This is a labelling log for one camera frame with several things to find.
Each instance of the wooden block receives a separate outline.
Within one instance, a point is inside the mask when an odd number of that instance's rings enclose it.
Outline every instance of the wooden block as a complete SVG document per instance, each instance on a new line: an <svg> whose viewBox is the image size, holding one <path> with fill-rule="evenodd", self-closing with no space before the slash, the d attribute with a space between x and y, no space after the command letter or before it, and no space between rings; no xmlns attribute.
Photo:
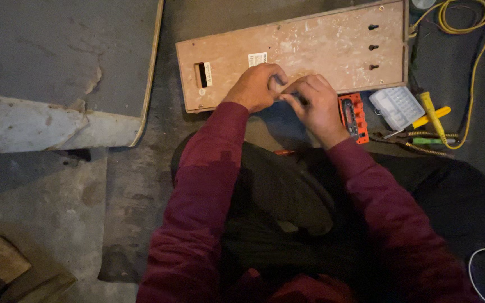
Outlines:
<svg viewBox="0 0 485 303"><path fill-rule="evenodd" d="M405 85L407 12L407 2L384 0L178 42L186 111L215 109L249 67L250 55L265 52L290 82L319 73L338 93ZM203 87L199 63L209 63L212 85Z"/></svg>
<svg viewBox="0 0 485 303"><path fill-rule="evenodd" d="M0 279L9 284L31 268L31 264L7 240L0 237Z"/></svg>

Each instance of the white cable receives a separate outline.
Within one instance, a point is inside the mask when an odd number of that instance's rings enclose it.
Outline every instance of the white cable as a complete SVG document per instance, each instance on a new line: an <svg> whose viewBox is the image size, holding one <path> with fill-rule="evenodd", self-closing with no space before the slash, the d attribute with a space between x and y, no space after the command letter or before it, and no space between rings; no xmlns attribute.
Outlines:
<svg viewBox="0 0 485 303"><path fill-rule="evenodd" d="M469 258L469 265L468 265L468 269L469 269L469 279L471 279L471 284L472 284L472 285L473 285L473 287L475 288L475 291L476 291L476 293L479 295L480 299L484 300L484 302L485 302L485 298L484 298L484 296L483 296L483 295L482 295L482 294L481 294L481 293L478 291L478 288L476 288L475 282L473 281L473 275L471 274L471 264L473 263L473 258L474 258L474 256L475 256L477 253L479 253L479 252L481 252L481 251L485 251L485 248L484 248L484 249L479 249L479 250L475 251L475 252L474 252L474 253L471 255L471 257Z"/></svg>

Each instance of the left hand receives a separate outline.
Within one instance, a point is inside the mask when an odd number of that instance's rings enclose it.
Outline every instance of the left hand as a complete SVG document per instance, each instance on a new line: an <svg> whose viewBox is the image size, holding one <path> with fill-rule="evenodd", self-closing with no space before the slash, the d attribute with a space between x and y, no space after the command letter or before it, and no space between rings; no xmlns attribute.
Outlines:
<svg viewBox="0 0 485 303"><path fill-rule="evenodd" d="M243 105L252 114L273 105L276 83L286 85L286 72L278 64L261 63L244 72L222 102Z"/></svg>

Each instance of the black pants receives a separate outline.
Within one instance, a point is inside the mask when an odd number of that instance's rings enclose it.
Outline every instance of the black pants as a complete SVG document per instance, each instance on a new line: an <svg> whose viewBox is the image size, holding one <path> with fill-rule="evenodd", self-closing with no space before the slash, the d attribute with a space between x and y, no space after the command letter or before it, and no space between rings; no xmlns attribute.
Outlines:
<svg viewBox="0 0 485 303"><path fill-rule="evenodd" d="M173 177L190 137L175 151ZM221 239L220 288L250 267L278 284L301 272L324 273L366 293L361 301L381 302L391 287L387 272L323 149L285 157L247 142L242 148ZM478 170L438 157L372 156L414 196L456 256L485 246L485 176ZM285 232L279 221L300 228Z"/></svg>

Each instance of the orange tool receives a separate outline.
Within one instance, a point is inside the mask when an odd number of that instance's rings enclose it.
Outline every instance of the orange tool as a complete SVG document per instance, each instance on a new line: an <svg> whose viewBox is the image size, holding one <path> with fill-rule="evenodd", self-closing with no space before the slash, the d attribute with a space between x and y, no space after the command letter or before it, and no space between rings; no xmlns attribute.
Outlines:
<svg viewBox="0 0 485 303"><path fill-rule="evenodd" d="M355 138L358 144L369 142L368 123L364 119L366 114L362 110L364 104L360 100L360 93L338 97L338 105L342 124L347 128L351 137Z"/></svg>

